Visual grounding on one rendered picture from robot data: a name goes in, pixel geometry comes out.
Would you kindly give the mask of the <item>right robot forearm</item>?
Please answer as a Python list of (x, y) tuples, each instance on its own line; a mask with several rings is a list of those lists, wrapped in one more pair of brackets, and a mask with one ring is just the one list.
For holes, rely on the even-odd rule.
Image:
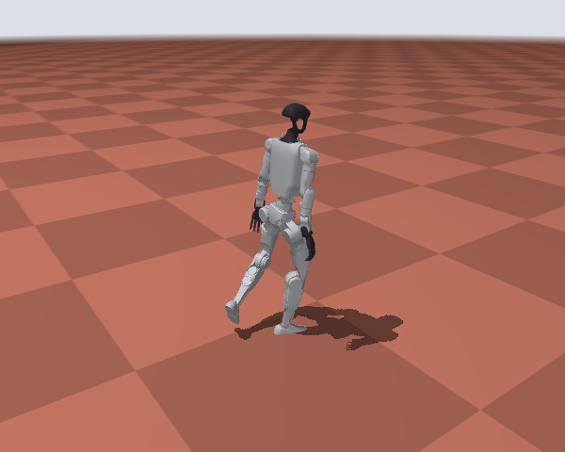
[(308, 188), (305, 191), (303, 201), (299, 203), (300, 213), (299, 213), (299, 231), (301, 232), (300, 228), (305, 226), (308, 230), (308, 233), (312, 230), (311, 221), (312, 221), (312, 207), (313, 202), (315, 199), (315, 191), (312, 188)]

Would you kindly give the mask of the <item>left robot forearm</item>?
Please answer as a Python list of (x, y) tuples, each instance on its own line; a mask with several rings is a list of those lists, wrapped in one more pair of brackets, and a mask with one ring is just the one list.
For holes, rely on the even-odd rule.
[[(261, 171), (260, 171), (261, 172)], [(266, 198), (267, 188), (269, 186), (269, 182), (265, 181), (260, 178), (260, 174), (257, 180), (257, 189), (256, 189), (256, 207), (263, 207), (264, 200)]]

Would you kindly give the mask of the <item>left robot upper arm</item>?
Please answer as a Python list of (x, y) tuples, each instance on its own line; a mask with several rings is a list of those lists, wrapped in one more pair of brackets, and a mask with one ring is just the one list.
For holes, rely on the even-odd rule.
[(270, 156), (271, 156), (271, 146), (276, 137), (268, 138), (265, 142), (265, 153), (262, 162), (262, 169), (260, 172), (260, 178), (270, 182), (269, 180), (269, 170), (270, 170)]

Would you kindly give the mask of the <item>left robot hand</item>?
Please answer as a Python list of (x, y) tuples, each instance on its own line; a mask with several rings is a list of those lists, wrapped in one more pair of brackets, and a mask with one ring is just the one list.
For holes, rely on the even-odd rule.
[[(266, 203), (266, 202), (264, 201), (263, 207), (265, 206), (265, 203)], [(259, 218), (259, 209), (262, 208), (262, 207), (256, 207), (255, 205), (256, 205), (256, 200), (255, 200), (255, 202), (254, 202), (254, 209), (255, 209), (255, 210), (254, 210), (254, 212), (252, 213), (252, 219), (251, 219), (251, 222), (250, 222), (250, 230), (251, 230), (251, 227), (252, 227), (253, 220), (255, 219), (255, 221), (254, 221), (254, 226), (253, 226), (253, 231), (255, 232), (256, 222), (258, 221), (257, 233), (259, 233), (260, 221), (261, 221), (261, 225), (262, 225), (262, 223), (263, 223), (263, 221), (260, 220), (260, 218)]]

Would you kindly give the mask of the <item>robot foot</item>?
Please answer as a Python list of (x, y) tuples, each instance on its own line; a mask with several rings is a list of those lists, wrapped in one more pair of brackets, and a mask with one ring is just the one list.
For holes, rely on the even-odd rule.
[(225, 309), (227, 311), (227, 316), (235, 324), (239, 323), (239, 309), (235, 301), (230, 300), (225, 304)]
[(283, 328), (283, 324), (276, 325), (273, 332), (277, 335), (280, 335), (280, 334), (286, 334), (286, 333), (301, 332), (301, 331), (306, 331), (306, 330), (307, 330), (306, 326), (296, 325), (296, 324), (291, 323), (290, 328), (286, 328), (286, 329)]

